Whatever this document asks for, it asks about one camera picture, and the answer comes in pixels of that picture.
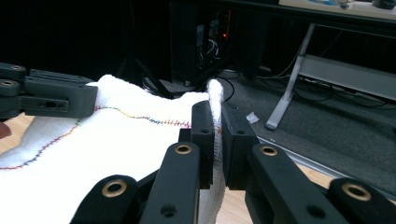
white cloth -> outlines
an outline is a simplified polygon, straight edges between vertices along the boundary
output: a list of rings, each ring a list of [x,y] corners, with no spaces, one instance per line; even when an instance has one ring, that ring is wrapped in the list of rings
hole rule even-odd
[[[37,117],[21,144],[0,156],[0,223],[68,223],[99,180],[154,172],[179,129],[191,126],[191,107],[210,98],[189,92],[168,100],[111,75],[90,85],[98,87],[92,116]]]

multicolored thread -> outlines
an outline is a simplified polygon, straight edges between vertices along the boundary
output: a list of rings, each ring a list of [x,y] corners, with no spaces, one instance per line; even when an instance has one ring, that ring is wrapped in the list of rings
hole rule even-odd
[[[124,111],[122,111],[121,109],[115,107],[115,106],[96,106],[94,108],[94,112],[98,111],[98,110],[102,110],[102,109],[114,109],[119,111],[122,115],[126,116],[129,119],[145,119],[149,122],[155,123],[155,124],[161,124],[161,125],[172,125],[172,126],[178,126],[180,128],[187,128],[190,129],[191,128],[191,124],[187,121],[179,121],[179,120],[173,120],[173,119],[168,119],[168,120],[158,120],[158,119],[153,119],[151,117],[148,116],[141,116],[141,117],[135,117],[135,116],[131,116],[127,113],[125,113]],[[49,143],[47,143],[46,145],[44,145],[40,150],[38,150],[38,152],[34,155],[34,157],[32,159],[30,159],[29,161],[25,161],[23,164],[21,165],[17,165],[17,166],[9,166],[9,167],[0,167],[0,170],[17,170],[20,168],[23,168],[25,166],[30,165],[32,162],[37,161],[37,159],[41,156],[41,154],[48,149],[50,146],[56,144],[57,142],[59,142],[60,140],[62,140],[63,138],[65,138],[66,136],[70,135],[73,133],[73,131],[80,126],[83,123],[84,119],[78,119],[76,121],[76,123],[74,124],[73,128],[65,134],[62,134],[58,137],[56,137],[55,139],[51,140]]]

white desktop surface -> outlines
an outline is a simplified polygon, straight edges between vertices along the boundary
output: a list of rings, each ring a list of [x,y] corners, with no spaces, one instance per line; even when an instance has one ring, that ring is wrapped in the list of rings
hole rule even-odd
[[[396,8],[394,8],[393,10],[381,9],[378,7],[374,7],[372,3],[367,2],[348,3],[348,8],[341,8],[338,5],[329,6],[322,3],[311,2],[309,0],[279,0],[279,4],[288,7],[300,7],[313,10],[343,13],[353,16],[396,20]]]

human hand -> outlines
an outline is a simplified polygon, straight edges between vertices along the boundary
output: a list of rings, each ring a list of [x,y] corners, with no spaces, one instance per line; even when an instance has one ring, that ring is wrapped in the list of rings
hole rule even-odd
[[[0,122],[0,139],[8,137],[11,135],[11,130],[6,124]]]

metal desk leg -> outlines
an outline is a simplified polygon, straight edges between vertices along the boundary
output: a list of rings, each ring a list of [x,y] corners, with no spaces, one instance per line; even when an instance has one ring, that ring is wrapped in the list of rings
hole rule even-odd
[[[286,109],[289,106],[292,97],[292,90],[294,87],[294,83],[297,79],[297,76],[300,72],[300,67],[303,63],[304,55],[306,48],[308,47],[309,40],[311,39],[312,33],[314,32],[315,24],[311,23],[309,25],[308,31],[306,32],[305,38],[303,40],[303,44],[300,47],[299,55],[297,56],[296,63],[294,64],[293,70],[291,72],[291,76],[289,79],[288,87],[285,90],[282,98],[276,105],[271,117],[265,123],[265,127],[269,130],[275,130],[283,115],[285,114]]]

